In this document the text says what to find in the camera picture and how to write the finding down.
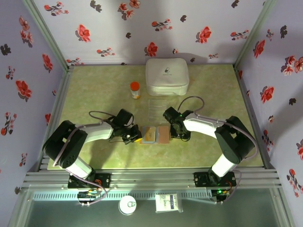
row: white robotic arm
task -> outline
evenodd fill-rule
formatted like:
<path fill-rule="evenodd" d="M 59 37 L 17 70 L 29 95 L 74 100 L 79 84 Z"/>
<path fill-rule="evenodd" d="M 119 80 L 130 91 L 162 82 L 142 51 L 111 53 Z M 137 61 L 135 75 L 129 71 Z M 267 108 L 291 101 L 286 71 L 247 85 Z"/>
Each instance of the white robotic arm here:
<path fill-rule="evenodd" d="M 63 121 L 43 145 L 43 151 L 52 160 L 70 173 L 83 179 L 93 173 L 93 169 L 80 157 L 84 143 L 95 140 L 110 140 L 121 137 L 125 144 L 142 138 L 138 125 L 133 124 L 134 116 L 122 109 L 117 116 L 112 116 L 100 123 L 76 127 L 70 121 Z"/>
<path fill-rule="evenodd" d="M 208 171 L 210 181 L 214 184 L 239 164 L 254 147 L 254 143 L 248 137 L 229 126 L 233 125 L 240 128 L 241 131 L 251 137 L 242 122 L 235 116 L 226 121 L 220 121 L 205 116 L 197 116 L 189 110 L 181 114 L 173 107 L 167 109 L 163 116 L 171 124 L 170 133 L 173 138 L 188 141 L 191 132 L 196 131 L 218 140 L 223 154 Z"/>

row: white box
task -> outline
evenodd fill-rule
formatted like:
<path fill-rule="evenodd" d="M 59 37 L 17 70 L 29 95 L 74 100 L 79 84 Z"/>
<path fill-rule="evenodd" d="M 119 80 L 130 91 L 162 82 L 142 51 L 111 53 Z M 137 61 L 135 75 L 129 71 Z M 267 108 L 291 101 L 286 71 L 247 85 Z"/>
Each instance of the white box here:
<path fill-rule="evenodd" d="M 151 96 L 182 96 L 187 92 L 188 67 L 182 58 L 149 59 L 145 76 L 147 92 Z"/>

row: white round container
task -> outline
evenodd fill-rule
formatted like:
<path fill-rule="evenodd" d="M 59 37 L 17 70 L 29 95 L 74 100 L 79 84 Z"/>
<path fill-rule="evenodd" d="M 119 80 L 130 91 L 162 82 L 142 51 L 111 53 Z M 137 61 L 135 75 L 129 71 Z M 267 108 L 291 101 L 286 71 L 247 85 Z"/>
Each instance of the white round container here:
<path fill-rule="evenodd" d="M 124 196 L 118 205 L 119 211 L 124 215 L 132 215 L 136 210 L 137 202 L 133 196 Z"/>

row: clear plastic bag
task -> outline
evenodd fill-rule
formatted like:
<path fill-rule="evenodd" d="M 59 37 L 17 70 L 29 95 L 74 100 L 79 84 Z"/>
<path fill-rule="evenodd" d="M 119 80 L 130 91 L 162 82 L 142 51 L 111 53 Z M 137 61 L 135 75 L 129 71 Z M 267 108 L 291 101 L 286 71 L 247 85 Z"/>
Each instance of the clear plastic bag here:
<path fill-rule="evenodd" d="M 156 194 L 156 213 L 179 211 L 183 212 L 181 196 L 178 193 Z"/>

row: red flower pattern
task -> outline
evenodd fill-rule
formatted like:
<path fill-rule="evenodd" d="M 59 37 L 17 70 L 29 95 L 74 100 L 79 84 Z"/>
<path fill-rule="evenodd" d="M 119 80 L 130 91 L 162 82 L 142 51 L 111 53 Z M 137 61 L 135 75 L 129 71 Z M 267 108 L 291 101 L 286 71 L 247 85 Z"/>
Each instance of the red flower pattern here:
<path fill-rule="evenodd" d="M 145 48 L 145 56 L 156 56 L 156 52 L 158 51 L 158 47 L 154 42 L 151 42 L 146 48 Z"/>
<path fill-rule="evenodd" d="M 48 125 L 50 119 L 51 119 L 51 114 L 50 113 L 46 114 L 45 115 L 46 125 Z"/>
<path fill-rule="evenodd" d="M 293 71 L 294 71 L 293 68 L 292 68 L 291 66 L 288 66 L 288 67 L 283 71 L 283 73 L 284 73 L 285 76 L 290 76 L 290 75 L 292 74 Z"/>
<path fill-rule="evenodd" d="M 119 8 L 122 10 L 122 11 L 125 11 L 127 10 L 127 6 L 126 6 L 126 3 L 121 3 Z"/>
<path fill-rule="evenodd" d="M 70 60 L 70 59 L 66 59 L 66 62 L 69 64 L 69 65 L 84 65 L 83 62 L 79 62 L 80 61 L 80 58 L 76 58 L 75 60 Z"/>
<path fill-rule="evenodd" d="M 263 88 L 263 91 L 260 93 L 262 103 L 265 103 L 266 101 L 269 101 L 273 97 L 274 90 L 275 90 L 274 87 L 267 87 L 266 86 L 266 87 Z"/>
<path fill-rule="evenodd" d="M 264 51 L 265 40 L 257 42 L 254 51 L 255 58 L 257 58 Z"/>
<path fill-rule="evenodd" d="M 240 78 L 240 79 L 242 79 L 242 74 L 243 74 L 243 71 L 240 70 L 240 71 L 239 71 L 239 78 Z"/>
<path fill-rule="evenodd" d="M 27 40 L 28 40 L 31 44 L 34 42 L 34 40 L 33 40 L 33 35 L 32 35 L 30 32 L 28 32 L 28 34 L 27 34 Z"/>
<path fill-rule="evenodd" d="M 50 12 L 52 16 L 57 16 L 57 15 L 60 15 L 60 14 L 68 14 L 67 10 L 65 10 L 63 12 L 63 10 L 62 10 L 63 6 L 64 5 L 61 2 L 58 1 L 57 5 L 55 5 L 55 6 L 44 5 L 44 9 L 46 11 Z"/>
<path fill-rule="evenodd" d="M 245 30 L 244 32 L 232 32 L 231 37 L 232 40 L 239 40 L 239 39 L 247 39 L 247 34 L 249 33 L 249 30 Z"/>
<path fill-rule="evenodd" d="M 288 64 L 292 65 L 295 62 L 295 58 L 293 55 L 288 57 Z"/>
<path fill-rule="evenodd" d="M 299 58 L 299 60 L 294 63 L 294 71 L 296 73 L 301 72 L 303 70 L 303 57 Z"/>
<path fill-rule="evenodd" d="M 14 77 L 14 72 L 15 72 L 16 70 L 15 69 L 12 69 L 10 66 L 9 66 L 9 71 L 8 71 L 8 73 L 6 74 L 6 76 L 5 76 L 5 78 L 6 79 L 13 79 L 13 77 Z"/>
<path fill-rule="evenodd" d="M 139 5 L 140 5 L 140 2 L 138 0 L 131 0 L 131 2 L 129 3 L 129 5 L 133 8 L 136 8 L 138 9 L 139 8 Z"/>
<path fill-rule="evenodd" d="M 295 177 L 295 171 L 293 169 L 289 170 L 289 175 L 286 175 L 286 177 L 294 190 L 295 197 L 299 197 L 299 193 L 296 192 L 295 190 L 298 190 L 303 194 L 303 185 L 300 185 L 298 183 L 298 179 Z"/>
<path fill-rule="evenodd" d="M 22 16 L 19 17 L 19 23 L 21 24 L 22 29 L 24 31 L 27 31 L 29 29 L 29 25 L 28 25 L 27 20 L 24 20 Z"/>
<path fill-rule="evenodd" d="M 90 42 L 90 32 L 84 25 L 79 25 L 78 35 L 80 36 L 80 40 L 83 40 L 86 43 Z"/>
<path fill-rule="evenodd" d="M 169 29 L 172 30 L 172 26 L 169 26 L 169 23 L 171 23 L 170 19 L 166 19 L 163 22 L 157 22 L 157 21 L 153 21 L 151 26 L 155 27 L 155 31 L 163 31 L 164 29 Z"/>
<path fill-rule="evenodd" d="M 207 39 L 211 36 L 212 32 L 208 26 L 206 26 L 200 33 L 197 34 L 198 42 L 203 44 L 207 43 Z"/>
<path fill-rule="evenodd" d="M 269 123 L 272 123 L 272 122 L 274 121 L 274 116 L 273 116 L 273 115 L 270 116 L 270 117 L 268 118 L 268 121 L 269 121 Z"/>
<path fill-rule="evenodd" d="M 133 10 L 126 11 L 126 17 L 127 18 L 131 18 L 133 15 L 134 15 L 134 11 Z"/>
<path fill-rule="evenodd" d="M 1 129 L 1 135 L 2 135 L 2 136 L 5 136 L 5 134 L 6 134 L 6 130 L 5 130 L 4 128 L 2 128 L 2 129 Z"/>
<path fill-rule="evenodd" d="M 1 135 L 5 136 L 7 133 L 12 134 L 13 133 L 13 129 L 14 129 L 14 121 L 17 118 L 17 114 L 14 113 L 13 118 L 11 118 L 10 116 L 10 112 L 6 112 L 4 114 L 5 118 L 6 118 L 6 122 L 4 125 L 4 128 L 1 128 Z"/>
<path fill-rule="evenodd" d="M 23 30 L 21 30 L 20 34 L 21 34 L 21 39 L 27 39 L 27 34 Z"/>
<path fill-rule="evenodd" d="M 48 72 L 51 72 L 53 69 L 53 64 L 51 63 L 50 58 L 48 57 L 47 54 L 42 54 L 43 62 L 44 62 L 44 67 Z"/>
<path fill-rule="evenodd" d="M 20 98 L 27 100 L 32 96 L 32 91 L 28 89 L 27 83 L 23 80 L 16 80 L 17 90 Z"/>
<path fill-rule="evenodd" d="M 303 147 L 298 148 L 298 155 L 300 155 L 301 160 L 303 160 Z"/>
<path fill-rule="evenodd" d="M 112 51 L 113 51 L 112 48 L 108 47 L 106 50 L 98 49 L 97 53 L 99 53 L 101 57 L 106 57 L 109 55 L 115 55 L 115 53 L 113 53 Z"/>
<path fill-rule="evenodd" d="M 21 162 L 19 163 L 19 166 L 20 166 L 20 167 L 24 166 L 26 160 L 27 160 L 27 153 L 22 153 L 22 154 L 21 154 Z"/>
<path fill-rule="evenodd" d="M 295 171 L 293 169 L 290 169 L 289 172 L 294 176 L 295 175 Z"/>

